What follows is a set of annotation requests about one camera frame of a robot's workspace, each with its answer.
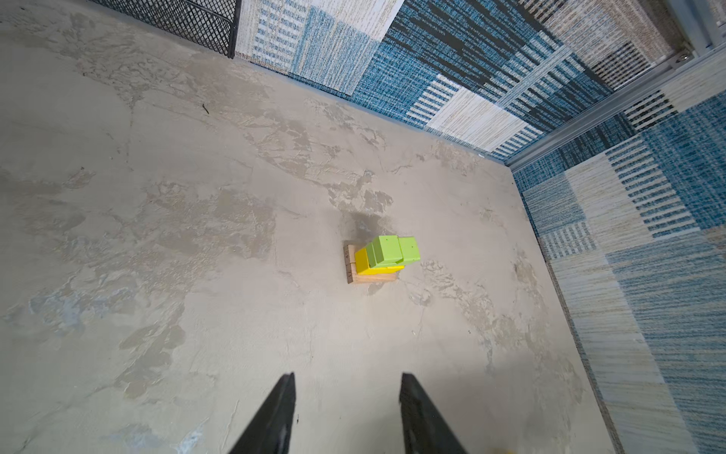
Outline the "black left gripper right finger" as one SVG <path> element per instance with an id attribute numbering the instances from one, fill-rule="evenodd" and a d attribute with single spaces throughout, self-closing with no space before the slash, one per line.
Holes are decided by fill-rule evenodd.
<path id="1" fill-rule="evenodd" d="M 414 374 L 402 374 L 399 405 L 406 454 L 467 453 Z"/>

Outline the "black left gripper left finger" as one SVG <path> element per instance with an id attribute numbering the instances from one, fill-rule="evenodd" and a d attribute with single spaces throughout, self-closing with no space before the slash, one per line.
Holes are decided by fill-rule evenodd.
<path id="1" fill-rule="evenodd" d="M 229 453 L 288 454 L 295 405 L 295 374 L 284 374 Z"/>

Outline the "yellow cube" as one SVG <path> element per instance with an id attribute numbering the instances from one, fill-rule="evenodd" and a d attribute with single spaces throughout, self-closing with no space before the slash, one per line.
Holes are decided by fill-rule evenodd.
<path id="1" fill-rule="evenodd" d="M 404 269 L 402 265 L 374 268 L 365 248 L 355 253 L 355 271 L 358 275 L 396 274 Z"/>

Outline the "small green block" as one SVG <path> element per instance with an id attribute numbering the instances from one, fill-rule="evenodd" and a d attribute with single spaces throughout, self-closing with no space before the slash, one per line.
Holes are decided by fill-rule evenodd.
<path id="1" fill-rule="evenodd" d="M 399 236 L 398 240 L 402 255 L 402 259 L 398 262 L 400 266 L 406 266 L 421 260 L 416 238 L 413 236 L 402 238 L 402 236 Z"/>
<path id="2" fill-rule="evenodd" d="M 376 258 L 384 264 L 398 264 L 402 259 L 398 236 L 377 236 L 371 242 Z"/>

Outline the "long green block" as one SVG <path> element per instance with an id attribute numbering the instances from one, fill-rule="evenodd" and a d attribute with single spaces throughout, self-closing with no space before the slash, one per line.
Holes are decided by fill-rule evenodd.
<path id="1" fill-rule="evenodd" d="M 366 245 L 366 253 L 368 257 L 368 267 L 373 270 L 402 270 L 404 265 L 401 264 L 384 264 L 382 260 L 379 260 L 375 256 L 374 244 L 372 242 Z"/>

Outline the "natural wood block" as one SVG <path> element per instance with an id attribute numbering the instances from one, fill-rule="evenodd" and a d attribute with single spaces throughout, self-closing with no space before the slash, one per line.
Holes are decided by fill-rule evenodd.
<path id="1" fill-rule="evenodd" d="M 398 274 L 358 274 L 355 266 L 355 245 L 346 244 L 343 246 L 344 264 L 346 277 L 349 284 L 373 284 L 389 283 L 398 279 Z"/>

